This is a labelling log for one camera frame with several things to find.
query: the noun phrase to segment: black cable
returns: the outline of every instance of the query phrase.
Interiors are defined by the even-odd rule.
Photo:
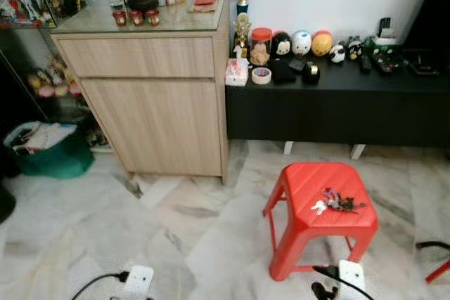
[[[125,282],[127,281],[129,272],[122,272],[122,273],[108,273],[108,274],[103,274],[103,275],[99,275],[97,278],[94,278],[93,280],[89,281],[83,288],[81,288],[78,293],[76,293],[76,295],[72,298],[72,300],[75,300],[82,292],[84,292],[86,290],[86,288],[88,288],[89,286],[91,286],[92,284],[94,284],[96,281],[99,281],[103,278],[108,278],[108,277],[114,277],[119,279],[120,282]]]
[[[342,280],[341,278],[338,277],[337,274],[335,274],[335,272],[338,270],[338,267],[336,266],[329,266],[329,268],[332,268],[332,273],[330,273],[330,270],[328,270],[329,268],[327,267],[321,267],[321,266],[312,266],[313,270],[315,270],[316,272],[319,272],[320,274],[326,275],[329,278],[332,278],[338,282],[341,282],[344,285],[347,285],[353,289],[355,289],[356,291],[358,291],[359,293],[363,294],[367,299],[369,300],[374,300],[374,298],[372,298],[370,295],[368,295],[367,293],[365,293],[365,291],[363,291],[361,288],[345,281]]]
[[[443,249],[447,249],[450,251],[450,245],[446,244],[445,242],[418,242],[416,243],[416,249],[424,249],[426,247],[442,247]]]

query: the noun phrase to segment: keys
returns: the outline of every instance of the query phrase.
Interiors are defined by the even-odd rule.
[[[311,210],[317,209],[317,216],[320,216],[322,212],[327,209],[327,206],[323,200],[318,200],[316,205],[314,205]]]
[[[334,210],[354,212],[355,214],[357,214],[358,212],[356,212],[355,209],[366,206],[365,203],[355,204],[353,197],[347,197],[343,199],[340,196],[340,193],[337,193],[331,188],[325,188],[323,194],[328,198],[327,205],[329,207],[332,207]]]

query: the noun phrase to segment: glass countertop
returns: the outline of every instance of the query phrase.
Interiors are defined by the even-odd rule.
[[[195,0],[175,6],[161,6],[160,24],[151,26],[145,19],[140,27],[130,21],[125,27],[118,27],[113,17],[110,0],[98,0],[52,31],[52,34],[75,33],[118,33],[118,32],[175,32],[217,30],[225,0],[219,0],[216,11],[192,13],[189,10]]]

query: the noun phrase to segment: small red jar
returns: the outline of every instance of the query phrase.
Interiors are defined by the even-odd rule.
[[[148,10],[146,15],[150,25],[158,26],[160,24],[160,12],[158,10]]]
[[[138,27],[142,25],[142,12],[140,11],[131,11],[129,13],[131,20],[134,23],[134,26]]]
[[[125,11],[115,11],[112,16],[117,26],[125,26],[127,24],[127,13]]]

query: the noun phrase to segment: gold trophy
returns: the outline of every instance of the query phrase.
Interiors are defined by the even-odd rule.
[[[242,48],[241,58],[246,58],[248,55],[248,32],[252,26],[247,13],[239,13],[234,25],[236,29],[236,33],[234,34],[234,47],[240,46]]]

